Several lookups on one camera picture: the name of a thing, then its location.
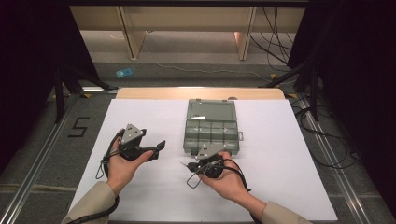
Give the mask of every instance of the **white table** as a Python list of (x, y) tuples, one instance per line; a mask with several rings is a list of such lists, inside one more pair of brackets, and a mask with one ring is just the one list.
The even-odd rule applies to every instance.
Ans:
[[(120, 195), (111, 220), (146, 222), (249, 222), (249, 213), (222, 199), (205, 184), (187, 186), (194, 161), (183, 150), (188, 100), (113, 100), (106, 113), (72, 206), (97, 181), (95, 175), (111, 139), (132, 123), (147, 129), (142, 147), (166, 140), (157, 161), (143, 164)], [(251, 193), (280, 203), (309, 220), (337, 217), (306, 148), (287, 100), (235, 101), (238, 129), (244, 133), (234, 160)]]

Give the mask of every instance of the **beige sleeve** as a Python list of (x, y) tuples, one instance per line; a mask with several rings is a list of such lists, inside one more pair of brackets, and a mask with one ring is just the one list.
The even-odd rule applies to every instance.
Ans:
[(262, 213), (262, 223), (307, 224), (311, 222), (277, 203), (269, 202)]
[[(64, 220), (62, 220), (62, 224), (76, 220), (79, 217), (106, 211), (114, 204), (115, 198), (116, 195), (114, 195), (113, 189), (106, 182), (97, 182), (69, 211)], [(99, 224), (107, 222), (108, 217), (102, 217), (86, 223)]]

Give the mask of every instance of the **black cable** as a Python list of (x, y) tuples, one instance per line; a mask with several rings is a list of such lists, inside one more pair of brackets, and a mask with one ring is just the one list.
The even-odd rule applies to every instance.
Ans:
[(234, 169), (232, 167), (229, 167), (229, 166), (221, 166), (221, 165), (213, 165), (212, 167), (213, 168), (220, 168), (220, 169), (223, 169), (223, 170), (230, 170), (230, 171), (236, 172), (239, 175), (239, 177), (241, 177), (241, 180), (242, 180), (242, 183), (244, 184), (245, 189), (247, 191), (251, 191), (251, 189), (248, 188), (248, 184), (247, 184), (247, 181), (246, 181), (245, 177), (238, 170), (236, 170), (236, 169)]
[(271, 51), (265, 49), (263, 46), (261, 46), (261, 45), (253, 38), (253, 36), (250, 36), (250, 39), (252, 39), (253, 42), (256, 43), (256, 45), (257, 45), (260, 49), (264, 50), (264, 51), (267, 52), (268, 54), (271, 54), (273, 57), (277, 58), (277, 59), (280, 60), (282, 63), (287, 64), (286, 61), (283, 61), (281, 58), (277, 57), (273, 52), (271, 52)]
[[(107, 152), (106, 152), (105, 156), (103, 157), (103, 159), (100, 162), (99, 170), (96, 173), (96, 179), (100, 179), (103, 176), (103, 174), (101, 176), (98, 176), (99, 171), (103, 172), (102, 165), (103, 165), (103, 168), (105, 170), (106, 176), (108, 176), (108, 163), (110, 162), (110, 158), (112, 156), (118, 154), (118, 153), (115, 153), (115, 154), (111, 154), (110, 155), (111, 148), (113, 147), (113, 145), (116, 142), (117, 138), (122, 136), (124, 134), (124, 132), (125, 132), (125, 130), (121, 130), (120, 132), (118, 132), (116, 134), (116, 136), (114, 136), (113, 140), (111, 140), (110, 145), (108, 146)], [(106, 211), (95, 213), (95, 214), (84, 216), (84, 217), (79, 217), (76, 220), (68, 222), (68, 224), (79, 224), (79, 223), (92, 221), (92, 220), (95, 220), (95, 219), (98, 219), (98, 218), (101, 218), (101, 217), (106, 217), (106, 216), (110, 215), (111, 213), (113, 213), (117, 209), (117, 207), (119, 206), (119, 202), (120, 202), (120, 197), (117, 195), (114, 204), (110, 208), (108, 208)]]
[[(268, 16), (267, 16), (267, 13), (265, 12), (265, 8), (263, 8), (262, 9), (263, 10), (263, 12), (264, 12), (264, 15), (265, 15), (265, 18), (267, 19), (267, 21), (268, 21), (268, 24), (270, 25), (270, 27), (271, 27), (271, 30), (272, 30), (272, 34), (271, 34), (271, 38), (270, 38), (270, 43), (269, 43), (269, 45), (268, 45), (268, 49), (267, 49), (267, 51), (270, 51), (270, 48), (271, 48), (271, 45), (272, 45), (272, 40), (273, 40), (273, 37), (274, 37), (274, 35), (275, 35), (275, 30), (274, 30), (274, 28), (273, 28), (273, 26), (272, 26), (272, 24), (271, 24), (271, 22), (270, 22), (270, 20), (269, 20), (269, 18), (268, 18)], [(286, 63), (286, 59), (283, 61), (283, 60), (280, 60), (281, 62), (283, 62), (284, 64), (287, 64)], [(288, 71), (285, 71), (285, 70), (280, 70), (280, 69), (277, 69), (277, 68), (274, 68), (272, 65), (271, 65), (271, 63), (270, 63), (270, 59), (269, 59), (269, 55), (268, 55), (268, 53), (267, 53), (267, 62), (268, 62), (268, 64), (270, 65), (270, 67), (272, 68), (272, 69), (274, 69), (274, 70), (276, 70), (276, 71), (279, 71), (279, 72), (288, 72)]]
[(98, 219), (101, 217), (106, 217), (117, 209), (117, 207), (119, 206), (119, 202), (120, 202), (120, 197), (117, 195), (114, 204), (110, 208), (108, 208), (106, 211), (96, 213), (93, 215), (89, 215), (89, 216), (85, 216), (85, 217), (79, 217), (78, 219), (70, 221), (67, 224), (80, 224), (80, 223), (92, 221), (92, 220), (95, 220), (95, 219)]
[[(267, 41), (268, 43), (270, 43), (270, 40), (269, 39), (267, 39), (262, 33), (260, 33), (260, 35), (262, 36), (262, 38), (265, 40), (265, 41)], [(277, 43), (271, 43), (272, 45), (275, 45), (275, 46), (280, 46), (280, 45), (278, 45)], [(285, 46), (281, 46), (283, 49), (288, 49), (288, 50), (290, 50), (291, 48), (289, 48), (289, 47), (285, 47)]]
[(297, 103), (297, 102), (299, 102), (299, 101), (302, 101), (303, 99), (307, 99), (307, 98), (309, 98), (309, 96), (305, 96), (305, 97), (303, 97), (303, 98), (300, 98), (300, 99), (294, 101), (293, 103), (291, 103), (290, 105), (294, 105), (295, 103)]
[[(233, 164), (236, 165), (236, 167), (238, 168), (239, 171), (238, 171), (238, 170), (235, 170), (234, 168), (231, 168), (231, 167), (227, 167), (227, 168), (225, 168), (225, 169), (227, 169), (227, 170), (232, 170), (232, 171), (236, 172), (237, 174), (239, 174), (239, 176), (240, 176), (241, 179), (242, 179), (242, 183), (243, 183), (244, 186), (245, 186), (245, 189), (246, 189), (247, 191), (251, 191), (251, 189), (248, 188), (248, 184), (247, 184), (247, 181), (246, 181), (246, 179), (245, 179), (244, 173), (242, 172), (242, 169), (239, 167), (239, 165), (238, 165), (235, 161), (230, 160), (230, 159), (225, 159), (225, 161), (231, 161)], [(262, 222), (261, 222), (260, 220), (258, 220), (256, 217), (254, 217), (253, 214), (250, 213), (250, 216), (251, 216), (251, 218), (253, 219), (253, 221), (254, 221), (255, 224), (262, 224)]]
[[(344, 137), (336, 136), (336, 135), (333, 135), (333, 134), (320, 132), (320, 131), (317, 131), (317, 130), (312, 130), (312, 129), (309, 129), (306, 126), (304, 126), (303, 120), (306, 119), (306, 112), (308, 112), (308, 111), (310, 111), (310, 107), (301, 109), (300, 111), (295, 113), (296, 119), (299, 122), (299, 126), (302, 127), (304, 130), (306, 130), (309, 133), (314, 133), (314, 134), (318, 134), (318, 135), (321, 135), (321, 136), (327, 136), (327, 137), (335, 138), (335, 139), (337, 139), (338, 141), (340, 141), (342, 143), (342, 145), (344, 146), (344, 149), (345, 149), (344, 157), (341, 160), (335, 162), (334, 164), (328, 164), (328, 163), (324, 163), (324, 162), (319, 161), (318, 158), (312, 152), (312, 150), (310, 148), (308, 148), (308, 151), (309, 151), (311, 157), (313, 158), (313, 160), (319, 165), (322, 165), (324, 167), (333, 168), (333, 169), (346, 169), (346, 168), (354, 165), (361, 158), (361, 149), (359, 148), (359, 152), (360, 153), (359, 153), (359, 155), (357, 157), (355, 157), (355, 155), (352, 155), (352, 153), (350, 153), (350, 151), (348, 150), (347, 143), (345, 142), (347, 140), (348, 142), (354, 143), (351, 139), (346, 139)], [(340, 166), (339, 164), (347, 159), (347, 155), (348, 154), (349, 154), (349, 156), (352, 159), (354, 159), (354, 161), (351, 162), (348, 165)]]
[(291, 44), (294, 44), (294, 42), (293, 42), (293, 40), (290, 38), (289, 34), (288, 34), (288, 33), (285, 33), (285, 34), (286, 34), (286, 36), (289, 38)]
[(276, 39), (277, 39), (277, 43), (279, 45), (280, 52), (282, 53), (282, 56), (284, 57), (284, 55), (283, 55), (283, 52), (284, 52), (285, 55), (287, 56), (287, 58), (289, 59), (289, 55), (285, 51), (285, 49), (283, 48), (283, 45), (282, 45), (282, 43), (280, 42), (280, 39), (279, 39), (279, 33), (277, 31), (277, 7), (274, 9), (274, 30), (276, 32)]

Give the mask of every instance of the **right hand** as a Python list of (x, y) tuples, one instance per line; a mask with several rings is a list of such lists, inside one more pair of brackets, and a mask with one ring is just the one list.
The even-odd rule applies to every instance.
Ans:
[[(224, 159), (231, 159), (228, 152), (219, 152)], [(238, 167), (232, 161), (224, 161), (224, 165), (238, 170)], [(235, 201), (237, 197), (248, 193), (242, 183), (241, 177), (234, 171), (224, 169), (217, 179), (209, 178), (206, 175), (199, 175), (202, 182), (210, 186), (221, 197), (231, 201)]]
[[(114, 142), (112, 149), (118, 148), (120, 138)], [(131, 182), (137, 168), (145, 161), (147, 161), (153, 154), (153, 151), (147, 151), (140, 155), (134, 161), (125, 160), (120, 154), (114, 155), (110, 158), (108, 164), (108, 179), (107, 184), (113, 189), (116, 195), (119, 195), (122, 189)]]

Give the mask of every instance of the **gray plastic case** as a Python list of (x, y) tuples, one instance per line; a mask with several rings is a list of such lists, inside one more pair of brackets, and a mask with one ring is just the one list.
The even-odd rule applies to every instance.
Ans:
[(233, 101), (189, 100), (184, 151), (198, 154), (204, 146), (223, 145), (233, 155), (239, 151), (239, 134)]

